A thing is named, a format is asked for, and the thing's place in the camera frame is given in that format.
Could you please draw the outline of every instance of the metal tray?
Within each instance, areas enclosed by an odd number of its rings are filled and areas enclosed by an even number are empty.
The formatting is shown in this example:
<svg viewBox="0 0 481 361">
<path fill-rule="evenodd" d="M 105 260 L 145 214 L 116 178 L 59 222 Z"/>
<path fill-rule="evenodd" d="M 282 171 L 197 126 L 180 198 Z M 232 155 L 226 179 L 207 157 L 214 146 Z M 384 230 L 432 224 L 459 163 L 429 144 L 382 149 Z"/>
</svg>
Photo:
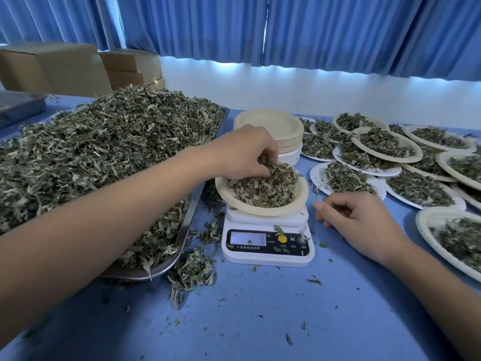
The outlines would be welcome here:
<svg viewBox="0 0 481 361">
<path fill-rule="evenodd" d="M 26 92 L 0 91 L 0 129 L 43 113 L 46 109 L 45 97 Z"/>
<path fill-rule="evenodd" d="M 227 122 L 227 117 L 229 115 L 228 108 L 225 108 L 223 106 L 221 106 L 220 108 L 224 112 L 224 116 L 222 117 L 222 121 L 220 123 L 219 129 L 217 130 L 217 134 L 215 135 L 216 138 L 224 134 L 225 131 L 227 130 L 226 122 Z M 189 194 L 189 197 L 188 197 L 189 207 L 185 214 L 184 221 L 180 226 L 179 234 L 177 235 L 176 241 L 174 243 L 176 247 L 179 247 L 179 250 L 175 255 L 169 257 L 167 260 L 158 264 L 157 266 L 152 267 L 150 276 L 147 273 L 147 271 L 143 269 L 129 268 L 129 267 L 124 267 L 117 264 L 112 264 L 100 276 L 114 278 L 114 279 L 142 281 L 142 280 L 153 279 L 154 277 L 163 275 L 166 272 L 168 272 L 176 264 L 176 262 L 182 255 L 182 251 L 184 250 L 185 243 L 187 242 L 187 236 L 189 235 L 190 223 L 192 222 L 192 218 L 194 217 L 197 204 L 201 199 L 204 184 L 205 182 L 202 182 Z"/>
</svg>

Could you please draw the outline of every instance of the forearm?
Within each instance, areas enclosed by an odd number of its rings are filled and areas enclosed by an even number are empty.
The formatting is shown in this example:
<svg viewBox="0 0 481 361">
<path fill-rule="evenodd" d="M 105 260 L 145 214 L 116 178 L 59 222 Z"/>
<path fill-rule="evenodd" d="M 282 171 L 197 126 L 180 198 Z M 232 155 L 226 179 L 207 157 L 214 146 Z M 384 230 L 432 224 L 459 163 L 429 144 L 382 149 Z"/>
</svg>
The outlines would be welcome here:
<svg viewBox="0 0 481 361">
<path fill-rule="evenodd" d="M 102 273 L 163 212 L 215 175 L 202 155 L 203 147 L 187 149 L 3 235 L 0 347 Z"/>
<path fill-rule="evenodd" d="M 411 245 L 387 266 L 416 295 L 464 359 L 481 359 L 481 298 Z"/>
</svg>

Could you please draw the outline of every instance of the hand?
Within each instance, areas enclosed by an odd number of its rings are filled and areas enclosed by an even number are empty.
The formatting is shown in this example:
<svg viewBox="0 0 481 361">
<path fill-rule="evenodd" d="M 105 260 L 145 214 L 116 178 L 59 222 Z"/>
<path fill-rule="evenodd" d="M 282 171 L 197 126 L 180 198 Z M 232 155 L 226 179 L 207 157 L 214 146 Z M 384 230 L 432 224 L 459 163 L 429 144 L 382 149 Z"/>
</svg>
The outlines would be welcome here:
<svg viewBox="0 0 481 361">
<path fill-rule="evenodd" d="M 214 164 L 215 176 L 229 179 L 244 177 L 269 177 L 269 169 L 257 162 L 264 154 L 277 162 L 279 147 L 264 127 L 244 125 L 214 139 L 204 147 Z"/>
<path fill-rule="evenodd" d="M 317 220 L 334 226 L 354 249 L 383 266 L 413 245 L 377 195 L 334 193 L 314 201 L 314 207 Z"/>
</svg>

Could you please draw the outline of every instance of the person's right hand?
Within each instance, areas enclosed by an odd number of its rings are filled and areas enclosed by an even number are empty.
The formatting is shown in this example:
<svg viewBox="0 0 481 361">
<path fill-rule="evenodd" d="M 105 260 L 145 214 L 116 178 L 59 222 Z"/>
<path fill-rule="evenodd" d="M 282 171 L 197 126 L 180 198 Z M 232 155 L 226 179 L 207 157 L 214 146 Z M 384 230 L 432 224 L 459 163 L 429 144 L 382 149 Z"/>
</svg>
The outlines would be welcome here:
<svg viewBox="0 0 481 361">
<path fill-rule="evenodd" d="M 314 201 L 314 207 L 317 220 L 335 227 L 354 249 L 384 266 L 412 245 L 377 195 L 334 193 Z"/>
</svg>

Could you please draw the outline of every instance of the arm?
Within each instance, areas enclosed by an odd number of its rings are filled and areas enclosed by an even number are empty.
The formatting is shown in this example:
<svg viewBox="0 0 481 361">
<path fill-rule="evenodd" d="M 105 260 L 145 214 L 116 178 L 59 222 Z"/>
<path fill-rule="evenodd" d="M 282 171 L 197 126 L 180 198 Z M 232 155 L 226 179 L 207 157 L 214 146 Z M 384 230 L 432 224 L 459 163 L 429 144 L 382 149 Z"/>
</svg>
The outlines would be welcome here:
<svg viewBox="0 0 481 361">
<path fill-rule="evenodd" d="M 199 183 L 216 176 L 269 175 L 267 167 L 257 163 L 263 152 L 277 159 L 274 140 L 264 128 L 245 126 L 4 234 L 0 348 L 102 273 Z"/>
<path fill-rule="evenodd" d="M 464 359 L 481 359 L 481 298 L 412 243 L 379 197 L 332 194 L 314 206 L 325 226 L 409 287 Z"/>
</svg>

